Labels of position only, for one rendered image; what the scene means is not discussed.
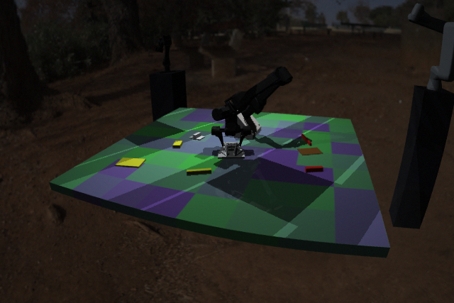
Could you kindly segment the yellow flat bar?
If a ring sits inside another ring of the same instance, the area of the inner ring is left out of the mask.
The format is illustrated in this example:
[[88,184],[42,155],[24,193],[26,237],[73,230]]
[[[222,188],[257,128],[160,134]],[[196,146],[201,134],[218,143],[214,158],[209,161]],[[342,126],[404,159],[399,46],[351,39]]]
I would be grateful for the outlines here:
[[187,175],[196,175],[196,174],[204,174],[204,173],[211,173],[211,168],[201,168],[201,169],[193,169],[187,170]]

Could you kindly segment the red thin rod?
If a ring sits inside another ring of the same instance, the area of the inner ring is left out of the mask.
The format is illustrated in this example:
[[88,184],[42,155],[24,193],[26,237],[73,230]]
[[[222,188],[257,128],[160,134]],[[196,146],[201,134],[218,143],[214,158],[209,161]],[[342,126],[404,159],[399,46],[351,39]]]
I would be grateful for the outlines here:
[[309,141],[309,139],[304,134],[302,134],[301,136],[309,144],[309,146],[311,146],[311,141]]

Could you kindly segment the small red block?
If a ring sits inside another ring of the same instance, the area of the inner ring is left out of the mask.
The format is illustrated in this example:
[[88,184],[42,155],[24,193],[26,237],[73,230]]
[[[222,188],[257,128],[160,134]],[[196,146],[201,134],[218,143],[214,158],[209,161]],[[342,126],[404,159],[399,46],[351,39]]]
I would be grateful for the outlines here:
[[318,165],[316,167],[305,167],[305,172],[323,172],[323,166]]

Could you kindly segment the brown square plate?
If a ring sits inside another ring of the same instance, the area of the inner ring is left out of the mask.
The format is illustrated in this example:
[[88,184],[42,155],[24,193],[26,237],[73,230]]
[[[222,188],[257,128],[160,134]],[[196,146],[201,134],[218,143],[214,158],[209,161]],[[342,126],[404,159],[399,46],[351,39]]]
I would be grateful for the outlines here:
[[297,148],[301,155],[317,155],[321,152],[318,148]]

